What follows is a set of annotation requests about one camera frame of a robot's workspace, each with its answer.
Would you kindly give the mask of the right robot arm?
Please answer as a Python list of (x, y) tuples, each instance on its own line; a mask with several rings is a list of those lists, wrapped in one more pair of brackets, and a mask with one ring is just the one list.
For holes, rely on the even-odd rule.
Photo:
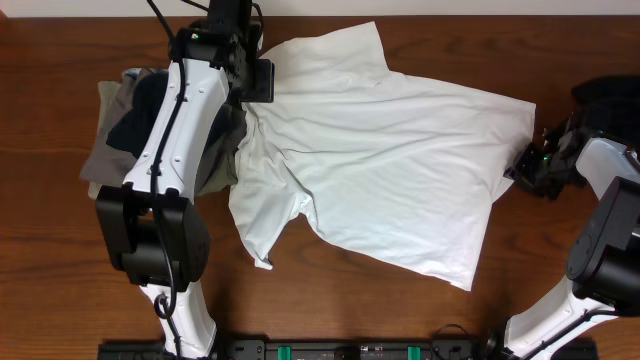
[(576, 168), (599, 204), (569, 252), (565, 276), (507, 321), (498, 359), (551, 359), (591, 328), (639, 315), (637, 153), (598, 135), (581, 149)]

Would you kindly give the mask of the white t-shirt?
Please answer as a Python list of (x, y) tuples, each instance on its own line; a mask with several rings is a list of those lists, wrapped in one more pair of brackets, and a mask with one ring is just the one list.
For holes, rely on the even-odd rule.
[(304, 216), (331, 245), (470, 290), (535, 105), (392, 71), (371, 22), (266, 58), (275, 97), (247, 106), (229, 198), (255, 265)]

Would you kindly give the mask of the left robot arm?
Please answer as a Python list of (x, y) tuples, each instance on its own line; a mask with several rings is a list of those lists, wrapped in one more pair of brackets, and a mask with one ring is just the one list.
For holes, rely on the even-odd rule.
[(212, 1), (207, 15), (169, 31), (162, 105), (133, 168), (103, 187), (96, 211), (112, 266), (151, 300), (161, 343), (103, 343), (101, 359), (212, 359), (216, 324), (200, 278), (211, 236), (194, 206), (197, 170), (215, 118), (274, 99), (274, 64), (261, 59), (264, 19), (251, 0)]

